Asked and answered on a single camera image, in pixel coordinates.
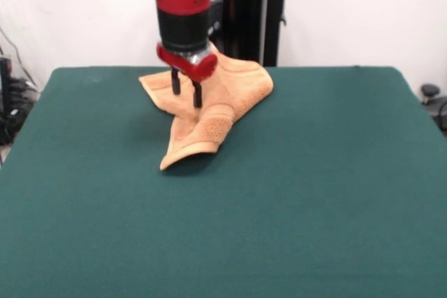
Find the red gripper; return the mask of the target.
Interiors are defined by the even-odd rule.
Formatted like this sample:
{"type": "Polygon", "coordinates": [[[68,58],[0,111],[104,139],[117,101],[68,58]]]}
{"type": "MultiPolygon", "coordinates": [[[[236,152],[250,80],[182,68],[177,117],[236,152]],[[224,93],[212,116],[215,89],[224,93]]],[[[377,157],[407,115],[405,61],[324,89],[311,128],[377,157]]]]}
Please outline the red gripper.
{"type": "Polygon", "coordinates": [[[204,50],[193,54],[175,54],[168,51],[158,43],[156,53],[160,60],[171,67],[171,83],[173,94],[178,96],[181,94],[181,84],[179,80],[179,71],[188,76],[193,85],[193,106],[195,108],[202,107],[202,85],[200,82],[206,80],[214,73],[218,59],[210,50],[204,50]]]}

